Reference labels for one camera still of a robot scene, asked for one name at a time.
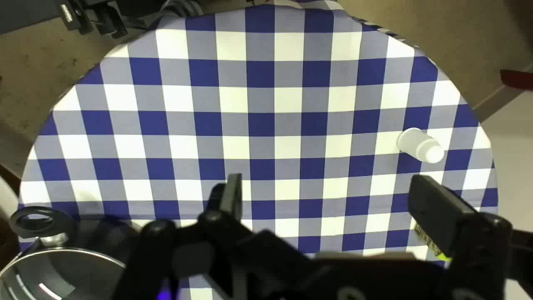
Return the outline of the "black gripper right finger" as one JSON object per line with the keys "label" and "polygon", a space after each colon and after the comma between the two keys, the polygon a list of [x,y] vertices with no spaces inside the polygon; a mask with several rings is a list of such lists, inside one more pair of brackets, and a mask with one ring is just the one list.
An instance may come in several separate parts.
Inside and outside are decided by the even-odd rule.
{"label": "black gripper right finger", "polygon": [[407,212],[437,257],[454,262],[504,262],[507,257],[511,225],[494,214],[476,210],[427,175],[411,177]]}

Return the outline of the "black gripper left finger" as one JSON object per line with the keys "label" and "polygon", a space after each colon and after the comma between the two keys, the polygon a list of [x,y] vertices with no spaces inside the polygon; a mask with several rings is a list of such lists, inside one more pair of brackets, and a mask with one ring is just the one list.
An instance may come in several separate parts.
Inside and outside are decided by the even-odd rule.
{"label": "black gripper left finger", "polygon": [[239,220],[243,214],[241,175],[229,174],[223,184],[216,184],[208,197],[208,210],[219,210]]}

